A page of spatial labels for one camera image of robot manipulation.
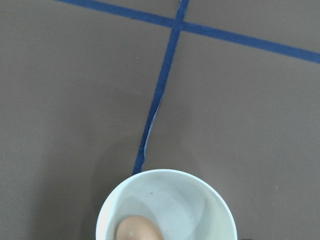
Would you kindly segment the white bowl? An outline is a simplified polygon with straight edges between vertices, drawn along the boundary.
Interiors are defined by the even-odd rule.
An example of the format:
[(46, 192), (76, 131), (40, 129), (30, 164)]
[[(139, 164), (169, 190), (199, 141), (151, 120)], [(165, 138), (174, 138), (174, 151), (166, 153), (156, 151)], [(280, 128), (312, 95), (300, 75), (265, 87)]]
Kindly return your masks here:
[(174, 169), (135, 174), (104, 201), (95, 228), (97, 240), (114, 240), (129, 216), (151, 220), (166, 240), (236, 240), (233, 215), (221, 197), (200, 178)]

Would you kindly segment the brown egg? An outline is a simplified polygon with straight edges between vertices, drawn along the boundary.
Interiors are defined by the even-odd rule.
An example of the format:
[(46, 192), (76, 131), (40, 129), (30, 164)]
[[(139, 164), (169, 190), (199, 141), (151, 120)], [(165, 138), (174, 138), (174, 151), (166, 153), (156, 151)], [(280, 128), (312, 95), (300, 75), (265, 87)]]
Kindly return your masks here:
[(117, 227), (116, 240), (163, 240), (159, 228), (143, 216), (129, 216), (122, 220)]

